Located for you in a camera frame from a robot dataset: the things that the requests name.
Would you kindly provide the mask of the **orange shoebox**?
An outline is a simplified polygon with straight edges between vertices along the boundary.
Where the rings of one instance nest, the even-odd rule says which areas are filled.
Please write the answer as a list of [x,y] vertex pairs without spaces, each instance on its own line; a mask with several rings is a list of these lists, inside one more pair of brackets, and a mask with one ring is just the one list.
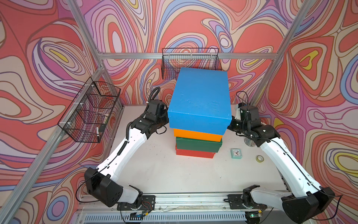
[[181,129],[174,129],[174,136],[180,138],[197,139],[197,140],[214,141],[214,142],[220,142],[223,137],[222,135],[217,135],[217,134],[187,131]]

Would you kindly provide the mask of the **green shoebox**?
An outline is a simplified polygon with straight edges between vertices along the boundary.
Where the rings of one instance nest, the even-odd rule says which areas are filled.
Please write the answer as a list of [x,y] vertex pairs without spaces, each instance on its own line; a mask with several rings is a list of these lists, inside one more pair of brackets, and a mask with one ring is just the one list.
[[218,153],[222,146],[222,140],[216,142],[176,137],[176,146],[177,149]]

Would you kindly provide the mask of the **blue shoebox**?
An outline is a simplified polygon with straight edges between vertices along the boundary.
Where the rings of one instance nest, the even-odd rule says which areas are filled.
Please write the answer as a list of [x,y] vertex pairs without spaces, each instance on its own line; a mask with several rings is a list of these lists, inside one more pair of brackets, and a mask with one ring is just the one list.
[[168,117],[173,129],[224,135],[232,120],[227,72],[181,68]]

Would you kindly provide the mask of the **red shoebox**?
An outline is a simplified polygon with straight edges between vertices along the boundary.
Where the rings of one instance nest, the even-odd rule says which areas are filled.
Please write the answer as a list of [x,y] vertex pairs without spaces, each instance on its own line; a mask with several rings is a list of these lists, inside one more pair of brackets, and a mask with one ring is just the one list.
[[177,147],[175,147],[175,150],[176,150],[176,155],[191,156],[191,157],[198,157],[198,158],[213,159],[216,154],[216,153],[211,153],[211,152],[178,149]]

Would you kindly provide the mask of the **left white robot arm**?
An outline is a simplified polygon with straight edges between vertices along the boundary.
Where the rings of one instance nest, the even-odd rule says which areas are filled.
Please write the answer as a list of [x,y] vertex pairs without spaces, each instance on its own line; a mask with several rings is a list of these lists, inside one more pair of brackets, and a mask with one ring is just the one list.
[[134,153],[158,129],[169,123],[168,107],[161,100],[151,100],[144,112],[128,123],[121,144],[95,169],[88,168],[84,174],[88,194],[108,207],[125,204],[141,207],[143,192],[134,186],[122,186],[119,177]]

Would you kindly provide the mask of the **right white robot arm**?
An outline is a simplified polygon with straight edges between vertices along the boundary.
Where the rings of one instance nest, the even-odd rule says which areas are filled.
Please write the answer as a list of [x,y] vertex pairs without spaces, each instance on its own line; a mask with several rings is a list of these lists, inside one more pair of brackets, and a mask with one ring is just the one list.
[[330,187],[322,187],[288,150],[280,134],[261,122],[258,108],[239,103],[228,130],[252,140],[275,164],[288,192],[252,185],[243,190],[242,206],[251,209],[267,205],[279,209],[301,224],[322,213],[336,196]]

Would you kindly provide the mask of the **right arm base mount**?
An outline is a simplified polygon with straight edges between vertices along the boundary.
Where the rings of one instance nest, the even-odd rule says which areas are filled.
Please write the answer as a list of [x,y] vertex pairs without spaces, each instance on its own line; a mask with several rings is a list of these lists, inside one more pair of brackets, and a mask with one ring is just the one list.
[[268,208],[264,204],[255,203],[247,194],[229,194],[223,201],[229,204],[231,210],[265,211]]

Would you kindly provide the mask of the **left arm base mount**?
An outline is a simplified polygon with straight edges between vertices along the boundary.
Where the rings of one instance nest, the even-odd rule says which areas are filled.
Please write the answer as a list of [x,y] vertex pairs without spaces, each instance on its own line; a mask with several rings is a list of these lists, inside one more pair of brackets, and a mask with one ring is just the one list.
[[143,195],[134,203],[118,203],[118,211],[146,211],[150,212],[155,209],[156,196]]

